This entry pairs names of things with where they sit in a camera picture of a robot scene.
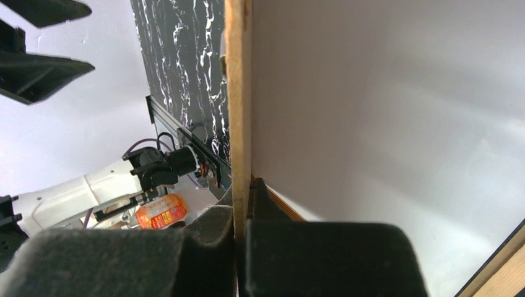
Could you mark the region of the brown backing board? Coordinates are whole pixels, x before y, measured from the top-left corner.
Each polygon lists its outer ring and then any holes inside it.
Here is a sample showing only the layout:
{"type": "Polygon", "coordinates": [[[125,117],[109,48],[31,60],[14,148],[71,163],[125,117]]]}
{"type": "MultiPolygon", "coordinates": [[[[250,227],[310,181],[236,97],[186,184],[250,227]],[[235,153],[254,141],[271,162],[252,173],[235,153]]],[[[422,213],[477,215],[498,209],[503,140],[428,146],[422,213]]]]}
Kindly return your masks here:
{"type": "Polygon", "coordinates": [[[225,1],[225,46],[235,240],[243,242],[251,182],[251,1],[225,1]]]}

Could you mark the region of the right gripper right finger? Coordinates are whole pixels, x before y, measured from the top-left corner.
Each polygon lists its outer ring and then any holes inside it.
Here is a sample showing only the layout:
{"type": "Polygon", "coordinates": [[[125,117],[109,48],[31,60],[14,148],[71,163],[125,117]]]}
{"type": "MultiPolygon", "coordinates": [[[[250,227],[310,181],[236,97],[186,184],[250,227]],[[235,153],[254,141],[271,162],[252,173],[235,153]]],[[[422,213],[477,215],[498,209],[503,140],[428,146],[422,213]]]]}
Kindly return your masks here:
{"type": "Polygon", "coordinates": [[[245,296],[426,296],[406,234],[385,223],[298,222],[251,182],[245,296]]]}

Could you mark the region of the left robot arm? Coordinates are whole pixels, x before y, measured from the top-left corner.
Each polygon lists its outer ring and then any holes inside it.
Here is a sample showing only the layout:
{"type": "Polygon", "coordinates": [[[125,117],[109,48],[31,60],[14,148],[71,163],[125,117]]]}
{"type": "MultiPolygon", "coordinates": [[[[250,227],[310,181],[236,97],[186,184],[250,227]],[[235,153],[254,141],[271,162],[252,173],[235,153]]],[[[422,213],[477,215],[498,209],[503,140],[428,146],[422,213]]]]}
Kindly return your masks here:
{"type": "MultiPolygon", "coordinates": [[[[25,105],[48,99],[94,66],[71,58],[29,54],[25,31],[1,23],[1,94],[25,105]]],[[[1,197],[1,252],[15,250],[27,238],[49,228],[81,223],[92,214],[103,221],[103,209],[120,199],[137,205],[138,196],[156,195],[156,188],[176,184],[196,172],[203,159],[188,145],[169,152],[154,147],[126,152],[94,174],[87,174],[36,192],[1,197]]]]}

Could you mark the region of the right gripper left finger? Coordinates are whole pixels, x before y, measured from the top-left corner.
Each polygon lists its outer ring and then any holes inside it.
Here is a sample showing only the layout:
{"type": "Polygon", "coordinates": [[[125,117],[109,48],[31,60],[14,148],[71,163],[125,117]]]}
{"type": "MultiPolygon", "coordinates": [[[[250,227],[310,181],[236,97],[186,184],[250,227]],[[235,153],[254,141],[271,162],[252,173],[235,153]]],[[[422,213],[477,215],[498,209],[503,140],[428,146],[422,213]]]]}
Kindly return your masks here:
{"type": "Polygon", "coordinates": [[[164,230],[46,230],[1,274],[2,296],[234,296],[232,195],[164,230]]]}

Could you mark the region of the wooden picture frame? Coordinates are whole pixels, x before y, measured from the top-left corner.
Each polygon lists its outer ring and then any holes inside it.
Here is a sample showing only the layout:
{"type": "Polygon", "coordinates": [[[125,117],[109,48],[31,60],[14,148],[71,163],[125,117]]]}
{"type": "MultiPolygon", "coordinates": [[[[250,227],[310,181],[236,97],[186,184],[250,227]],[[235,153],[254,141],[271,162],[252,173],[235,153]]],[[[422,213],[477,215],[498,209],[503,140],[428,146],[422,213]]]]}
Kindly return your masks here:
{"type": "Polygon", "coordinates": [[[519,296],[524,291],[524,220],[478,266],[455,296],[519,296]]]}

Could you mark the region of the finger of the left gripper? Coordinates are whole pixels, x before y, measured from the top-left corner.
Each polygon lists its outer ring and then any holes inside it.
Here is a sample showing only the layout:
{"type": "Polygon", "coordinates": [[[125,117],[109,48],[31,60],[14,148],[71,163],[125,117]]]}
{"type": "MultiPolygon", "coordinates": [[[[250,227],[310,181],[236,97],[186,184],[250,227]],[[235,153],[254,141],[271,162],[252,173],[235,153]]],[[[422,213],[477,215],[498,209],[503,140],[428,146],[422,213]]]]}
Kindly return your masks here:
{"type": "Polygon", "coordinates": [[[1,95],[32,105],[94,70],[88,62],[27,53],[25,31],[1,21],[1,95]]]}
{"type": "Polygon", "coordinates": [[[37,28],[81,19],[92,13],[85,3],[71,0],[1,0],[1,4],[37,28]]]}

